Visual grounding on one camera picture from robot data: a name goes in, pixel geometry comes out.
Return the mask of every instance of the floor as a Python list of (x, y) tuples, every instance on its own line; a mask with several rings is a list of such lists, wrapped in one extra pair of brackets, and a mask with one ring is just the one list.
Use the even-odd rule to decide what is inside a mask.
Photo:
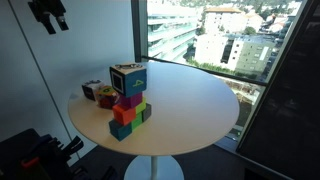
[[(204, 149), (173, 156), (180, 164), (185, 180), (283, 180), (285, 178), (254, 165), (216, 145)], [(115, 168), (118, 180), (124, 178), (126, 168), (135, 158), (97, 146), (71, 169), (85, 167), (89, 177), (102, 180), (109, 166)]]

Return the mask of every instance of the stacked cubes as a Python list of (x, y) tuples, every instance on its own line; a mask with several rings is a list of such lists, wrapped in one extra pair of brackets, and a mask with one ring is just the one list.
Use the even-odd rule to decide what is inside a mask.
[(151, 105), (143, 96), (147, 88), (147, 69), (137, 63), (110, 67), (112, 87), (120, 101), (112, 107), (114, 119), (109, 122), (110, 133), (119, 141), (130, 135), (151, 116)]

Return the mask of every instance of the city view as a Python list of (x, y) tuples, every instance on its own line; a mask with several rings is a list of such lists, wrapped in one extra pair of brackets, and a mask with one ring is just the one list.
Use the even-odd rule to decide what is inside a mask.
[[(148, 56), (268, 83), (301, 0), (148, 0)], [(263, 86), (223, 80), (238, 97), (238, 140)]]

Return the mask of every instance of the table pedestal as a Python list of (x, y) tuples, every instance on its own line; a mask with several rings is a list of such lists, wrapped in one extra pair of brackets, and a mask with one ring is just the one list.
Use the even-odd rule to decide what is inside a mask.
[(125, 180), (183, 180), (179, 163), (172, 156), (137, 156), (128, 166)]

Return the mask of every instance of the table top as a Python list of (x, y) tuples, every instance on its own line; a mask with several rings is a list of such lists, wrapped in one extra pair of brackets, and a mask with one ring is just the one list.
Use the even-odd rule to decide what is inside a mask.
[(81, 134), (113, 151), (162, 156), (207, 147), (232, 129), (239, 116), (239, 103), (222, 80), (184, 65), (141, 64), (147, 68), (143, 96), (152, 106), (151, 117), (118, 141), (110, 134), (108, 125), (112, 110), (102, 109), (97, 102), (87, 99), (79, 85), (70, 96), (68, 111)]

